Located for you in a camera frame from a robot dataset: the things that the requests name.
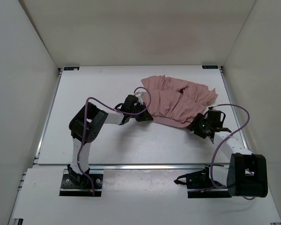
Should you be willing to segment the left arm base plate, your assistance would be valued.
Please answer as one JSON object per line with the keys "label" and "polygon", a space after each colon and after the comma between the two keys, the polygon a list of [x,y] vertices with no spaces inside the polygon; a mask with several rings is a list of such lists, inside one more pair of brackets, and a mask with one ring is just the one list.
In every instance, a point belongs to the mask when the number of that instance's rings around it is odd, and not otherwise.
{"label": "left arm base plate", "polygon": [[93,173],[89,176],[93,180],[94,188],[92,188],[88,178],[82,184],[78,184],[68,171],[65,170],[60,184],[59,196],[101,197],[104,175],[102,173]]}

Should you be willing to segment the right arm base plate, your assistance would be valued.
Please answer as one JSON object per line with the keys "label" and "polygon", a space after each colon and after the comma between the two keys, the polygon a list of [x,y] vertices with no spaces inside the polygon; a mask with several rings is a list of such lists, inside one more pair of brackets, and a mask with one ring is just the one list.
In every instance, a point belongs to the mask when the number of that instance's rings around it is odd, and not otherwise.
{"label": "right arm base plate", "polygon": [[174,183],[187,187],[188,199],[231,198],[226,189],[216,189],[209,178],[209,167],[178,176]]}

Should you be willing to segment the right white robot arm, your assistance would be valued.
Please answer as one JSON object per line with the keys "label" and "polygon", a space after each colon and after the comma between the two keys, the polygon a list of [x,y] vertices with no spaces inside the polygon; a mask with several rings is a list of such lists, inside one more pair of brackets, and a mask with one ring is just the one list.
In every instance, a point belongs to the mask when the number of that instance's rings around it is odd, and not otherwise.
{"label": "right white robot arm", "polygon": [[226,115],[215,107],[198,113],[187,129],[216,145],[211,163],[200,177],[206,190],[226,189],[230,196],[246,199],[268,194],[266,158],[242,146],[234,132],[224,127]]}

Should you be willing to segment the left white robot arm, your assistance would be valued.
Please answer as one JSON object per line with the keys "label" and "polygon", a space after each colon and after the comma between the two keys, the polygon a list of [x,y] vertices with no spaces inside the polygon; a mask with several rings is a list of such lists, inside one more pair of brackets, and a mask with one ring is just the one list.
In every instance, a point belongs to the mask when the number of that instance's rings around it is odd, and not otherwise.
{"label": "left white robot arm", "polygon": [[149,95],[149,102],[145,103],[143,94],[144,92],[128,95],[123,103],[114,108],[94,97],[89,97],[83,108],[70,121],[69,129],[74,147],[72,162],[68,164],[67,170],[71,182],[77,187],[94,186],[94,181],[89,174],[89,153],[91,143],[97,138],[103,125],[122,126],[133,118],[137,122],[153,120],[148,112],[152,97]]}

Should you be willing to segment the pink pleated skirt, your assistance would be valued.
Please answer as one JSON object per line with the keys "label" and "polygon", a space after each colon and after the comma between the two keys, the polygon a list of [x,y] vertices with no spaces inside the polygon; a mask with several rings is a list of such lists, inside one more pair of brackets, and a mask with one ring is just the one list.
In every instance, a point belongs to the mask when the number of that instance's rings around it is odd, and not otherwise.
{"label": "pink pleated skirt", "polygon": [[149,106],[153,122],[175,128],[186,128],[218,97],[216,90],[206,85],[165,75],[150,76],[141,82],[148,90],[141,98]]}

